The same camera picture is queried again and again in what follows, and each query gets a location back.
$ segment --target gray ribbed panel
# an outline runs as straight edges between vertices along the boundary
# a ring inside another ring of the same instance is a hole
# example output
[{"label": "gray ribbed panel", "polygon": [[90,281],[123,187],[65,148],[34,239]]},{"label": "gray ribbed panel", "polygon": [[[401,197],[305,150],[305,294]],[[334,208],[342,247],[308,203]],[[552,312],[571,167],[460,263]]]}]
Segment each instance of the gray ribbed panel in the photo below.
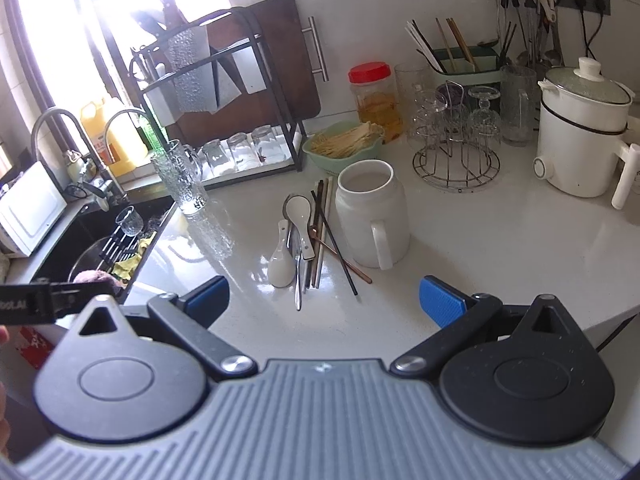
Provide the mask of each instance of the gray ribbed panel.
[{"label": "gray ribbed panel", "polygon": [[614,480],[596,440],[526,449],[453,421],[432,387],[379,361],[272,361],[228,381],[193,424],[129,448],[51,440],[20,464],[34,480]]}]

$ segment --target black sink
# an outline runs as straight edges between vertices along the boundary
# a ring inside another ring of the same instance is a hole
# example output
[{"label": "black sink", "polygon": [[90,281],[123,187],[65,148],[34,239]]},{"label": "black sink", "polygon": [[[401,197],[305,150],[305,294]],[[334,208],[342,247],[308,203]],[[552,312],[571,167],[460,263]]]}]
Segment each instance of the black sink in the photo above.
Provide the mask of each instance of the black sink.
[{"label": "black sink", "polygon": [[[145,221],[146,229],[147,221],[150,218],[162,216],[171,209],[173,204],[174,200],[170,196],[164,196],[148,202],[137,203],[135,207]],[[94,242],[113,233],[116,227],[116,216],[125,207],[126,205],[123,205],[109,211],[102,211],[95,210],[94,204],[85,206],[60,237],[33,279],[46,278],[50,282],[66,282],[69,272],[81,254]],[[125,297],[126,293],[118,299],[123,301]]]}]

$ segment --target copper spoon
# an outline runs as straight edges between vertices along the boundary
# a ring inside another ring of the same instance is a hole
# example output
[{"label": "copper spoon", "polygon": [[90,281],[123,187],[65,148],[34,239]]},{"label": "copper spoon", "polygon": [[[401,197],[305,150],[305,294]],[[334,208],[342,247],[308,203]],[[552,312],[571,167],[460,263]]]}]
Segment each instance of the copper spoon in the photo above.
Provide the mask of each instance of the copper spoon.
[{"label": "copper spoon", "polygon": [[[338,253],[335,252],[331,247],[329,247],[327,244],[325,244],[320,238],[318,238],[318,228],[315,226],[311,226],[309,228],[309,234],[311,236],[312,240],[316,240],[318,242],[320,242],[320,244],[322,245],[322,247],[324,247],[327,251],[329,251],[333,256],[335,256],[336,258],[338,258]],[[373,280],[367,276],[364,272],[362,272],[358,267],[356,267],[353,264],[350,264],[347,260],[344,261],[344,263],[347,265],[347,267],[349,267],[350,270],[352,270],[353,272],[356,273],[356,275],[363,279],[365,282],[369,283],[369,285],[371,283],[373,283]]]}]

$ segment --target human hand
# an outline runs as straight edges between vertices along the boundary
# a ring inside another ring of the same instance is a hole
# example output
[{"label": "human hand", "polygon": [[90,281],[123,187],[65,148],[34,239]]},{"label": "human hand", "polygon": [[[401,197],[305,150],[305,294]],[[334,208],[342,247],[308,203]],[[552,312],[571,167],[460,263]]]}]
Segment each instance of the human hand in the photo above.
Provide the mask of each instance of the human hand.
[{"label": "human hand", "polygon": [[[9,331],[5,326],[0,325],[0,345],[3,345],[9,341]],[[4,418],[4,410],[6,408],[6,390],[4,384],[0,383],[0,451],[5,457],[9,458],[9,452],[6,445],[9,442],[9,436],[11,435],[11,427]]]}]

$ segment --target green bowl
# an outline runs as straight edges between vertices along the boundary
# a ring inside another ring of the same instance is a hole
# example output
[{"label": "green bowl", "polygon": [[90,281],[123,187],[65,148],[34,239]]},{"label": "green bowl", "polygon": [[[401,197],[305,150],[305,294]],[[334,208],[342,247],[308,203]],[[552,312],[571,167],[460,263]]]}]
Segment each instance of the green bowl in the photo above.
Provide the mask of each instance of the green bowl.
[{"label": "green bowl", "polygon": [[[339,123],[332,124],[324,130],[316,132],[317,134],[325,134],[327,137],[336,136],[348,132],[349,130],[360,126],[362,123],[357,121],[340,121]],[[354,153],[347,158],[329,158],[328,156],[318,155],[311,151],[311,141],[313,137],[309,137],[302,145],[302,151],[305,152],[309,158],[315,163],[318,168],[325,170],[327,173],[338,176],[338,174],[347,166],[350,166],[354,162],[360,160],[367,160],[368,158],[378,158],[380,152],[380,146],[382,146],[382,139],[384,135],[380,135],[380,138],[374,142],[368,148],[364,148],[359,152]]]}]

